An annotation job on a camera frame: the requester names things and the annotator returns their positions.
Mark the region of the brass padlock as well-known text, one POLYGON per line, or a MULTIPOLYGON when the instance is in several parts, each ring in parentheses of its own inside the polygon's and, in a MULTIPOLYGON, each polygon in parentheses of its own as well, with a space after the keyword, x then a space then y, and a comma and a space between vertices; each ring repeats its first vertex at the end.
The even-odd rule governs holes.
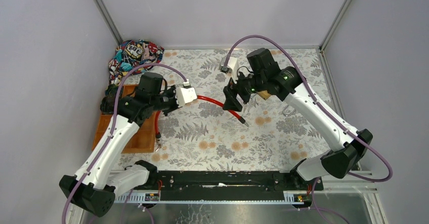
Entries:
POLYGON ((260 98, 262 98, 263 100, 267 100, 268 98, 270 98, 272 95, 267 91, 260 91, 256 93, 260 98))
POLYGON ((289 105, 286 105, 286 106, 283 108, 283 110, 281 111, 281 114, 282 114, 284 117, 290 117, 290 116, 293 116, 294 114, 296 114, 296 110, 295 110, 293 107, 291 107, 291 106, 289 106, 289 105))

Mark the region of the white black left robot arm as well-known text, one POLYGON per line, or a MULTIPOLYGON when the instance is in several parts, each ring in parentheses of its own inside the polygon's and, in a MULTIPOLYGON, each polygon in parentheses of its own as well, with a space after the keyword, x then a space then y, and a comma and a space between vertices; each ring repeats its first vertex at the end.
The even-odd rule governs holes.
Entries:
POLYGON ((124 96, 122 86, 118 86, 113 115, 93 152, 74 175, 64 175, 59 182, 67 198, 62 223, 67 222, 71 204, 102 217, 116 197, 139 186, 151 189, 159 185, 156 166, 143 160, 121 173, 110 174, 128 142, 154 113, 167 115, 196 100, 222 105, 199 95, 188 80, 179 86, 167 86, 163 76, 153 72, 144 73, 131 94, 124 96))

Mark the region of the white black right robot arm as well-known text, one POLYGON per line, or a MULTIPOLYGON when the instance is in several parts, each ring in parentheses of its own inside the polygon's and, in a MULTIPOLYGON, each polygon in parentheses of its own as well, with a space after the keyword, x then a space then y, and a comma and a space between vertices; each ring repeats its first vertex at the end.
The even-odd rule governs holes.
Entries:
POLYGON ((304 189, 310 180, 331 175, 344 178, 365 155, 366 148, 361 143, 370 144, 373 134, 358 130, 344 121, 319 96, 311 96, 311 87, 306 84, 298 71, 288 66, 281 69, 266 48, 255 50, 247 55, 251 66, 248 75, 239 72, 236 58, 225 57, 222 63, 232 74, 224 87, 224 110, 242 111, 242 103, 248 103, 252 94, 266 92, 291 106, 300 113, 323 137, 330 149, 326 153, 301 161, 293 168, 291 185, 304 189))

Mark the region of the floral patterned table mat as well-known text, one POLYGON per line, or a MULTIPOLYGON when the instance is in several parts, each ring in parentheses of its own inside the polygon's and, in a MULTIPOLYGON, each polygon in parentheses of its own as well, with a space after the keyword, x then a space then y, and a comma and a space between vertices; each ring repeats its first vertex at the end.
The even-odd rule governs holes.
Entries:
MULTIPOLYGON (((316 94, 333 108, 317 49, 285 49, 316 94)), ((224 102, 229 77, 219 70, 228 50, 165 50, 162 64, 182 72, 199 95, 224 102)), ((138 160, 159 170, 278 170, 292 169, 300 160, 325 153, 323 137, 297 113, 284 117, 287 104, 277 97, 253 95, 239 113, 248 126, 221 107, 196 100, 168 116, 161 114, 160 148, 153 153, 121 154, 113 170, 138 160)))

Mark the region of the orange wooden compartment tray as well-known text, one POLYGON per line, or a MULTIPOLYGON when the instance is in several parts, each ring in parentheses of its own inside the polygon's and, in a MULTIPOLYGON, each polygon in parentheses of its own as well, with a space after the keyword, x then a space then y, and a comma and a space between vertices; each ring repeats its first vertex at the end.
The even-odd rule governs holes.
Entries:
MULTIPOLYGON (((103 134, 106 132, 113 115, 113 103, 116 96, 117 85, 112 84, 105 90, 105 97, 100 103, 101 115, 99 118, 92 150, 95 149, 103 134)), ((123 149, 123 154, 152 153, 155 147, 155 113, 146 119, 136 134, 129 140, 123 149)))

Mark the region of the colourful comic print cloth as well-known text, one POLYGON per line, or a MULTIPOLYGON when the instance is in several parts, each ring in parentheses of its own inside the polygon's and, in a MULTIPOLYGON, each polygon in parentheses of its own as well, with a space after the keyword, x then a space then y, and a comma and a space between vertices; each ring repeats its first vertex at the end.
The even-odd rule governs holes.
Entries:
POLYGON ((115 49, 115 55, 108 63, 109 84, 118 85, 133 68, 145 65, 133 75, 151 70, 151 63, 160 63, 164 48, 147 40, 125 40, 115 49))

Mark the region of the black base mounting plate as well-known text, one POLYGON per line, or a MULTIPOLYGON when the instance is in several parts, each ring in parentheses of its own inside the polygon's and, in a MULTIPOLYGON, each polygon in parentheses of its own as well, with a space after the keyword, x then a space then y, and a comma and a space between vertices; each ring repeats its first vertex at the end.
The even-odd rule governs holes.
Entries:
POLYGON ((286 201, 287 192, 306 196, 324 186, 279 171, 158 171, 135 189, 153 201, 286 201))

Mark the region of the aluminium frame rail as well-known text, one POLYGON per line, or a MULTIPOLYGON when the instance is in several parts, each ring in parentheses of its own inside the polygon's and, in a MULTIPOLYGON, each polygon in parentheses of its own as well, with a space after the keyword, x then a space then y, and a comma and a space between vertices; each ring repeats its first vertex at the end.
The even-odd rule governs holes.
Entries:
POLYGON ((105 5, 103 0, 93 0, 95 6, 97 7, 102 19, 107 25, 110 33, 112 34, 114 40, 119 45, 123 41, 122 36, 117 28, 112 16, 110 15, 107 6, 105 5))

